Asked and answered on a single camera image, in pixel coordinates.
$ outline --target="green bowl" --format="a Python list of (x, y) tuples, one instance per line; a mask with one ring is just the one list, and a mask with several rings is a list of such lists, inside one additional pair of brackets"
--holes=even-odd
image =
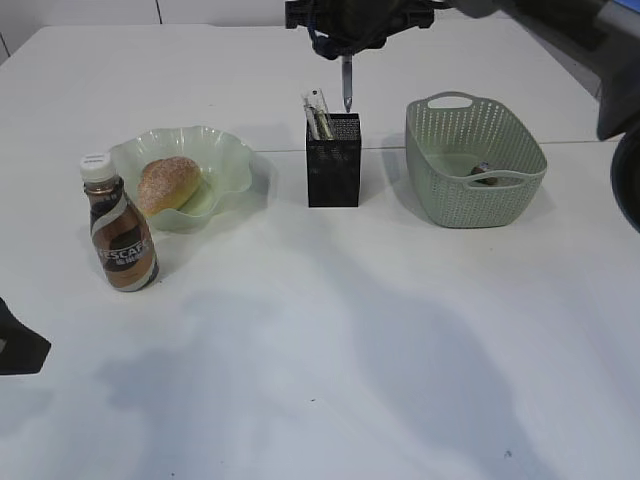
[(249, 165), (254, 152), (237, 137), (210, 127), (149, 130), (111, 149), (118, 174), (134, 203), (145, 165), (174, 156), (189, 157), (202, 170), (202, 183), (180, 209), (168, 208), (148, 218), (158, 230), (189, 231), (202, 227), (216, 213), (225, 195), (251, 186)]

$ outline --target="nescafe bottle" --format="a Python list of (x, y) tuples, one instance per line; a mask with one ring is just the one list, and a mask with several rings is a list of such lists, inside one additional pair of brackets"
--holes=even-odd
[(108, 153), (85, 156), (80, 172), (91, 205), (91, 240), (109, 283), (122, 292), (140, 290), (158, 275), (147, 222), (124, 192)]

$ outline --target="bread roll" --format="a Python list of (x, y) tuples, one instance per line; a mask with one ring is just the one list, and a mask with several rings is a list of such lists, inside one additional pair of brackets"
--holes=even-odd
[(187, 157), (156, 160), (142, 170), (138, 207), (151, 217), (166, 208), (180, 208), (200, 185), (200, 167)]

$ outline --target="plastic basket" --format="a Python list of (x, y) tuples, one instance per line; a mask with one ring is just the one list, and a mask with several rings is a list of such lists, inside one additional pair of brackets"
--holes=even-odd
[[(434, 100), (470, 104), (437, 108)], [(450, 228), (499, 227), (527, 208), (547, 160), (522, 122), (500, 102), (444, 92), (407, 107), (407, 167), (427, 215)], [(470, 175), (482, 162), (491, 170)], [(486, 179), (497, 179), (487, 185)]]

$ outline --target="white bottle cap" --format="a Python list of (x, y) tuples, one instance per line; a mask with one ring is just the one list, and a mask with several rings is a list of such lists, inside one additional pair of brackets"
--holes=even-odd
[(80, 174), (85, 183), (106, 182), (116, 176), (116, 167), (111, 160), (111, 154), (93, 153), (85, 155), (80, 161)]

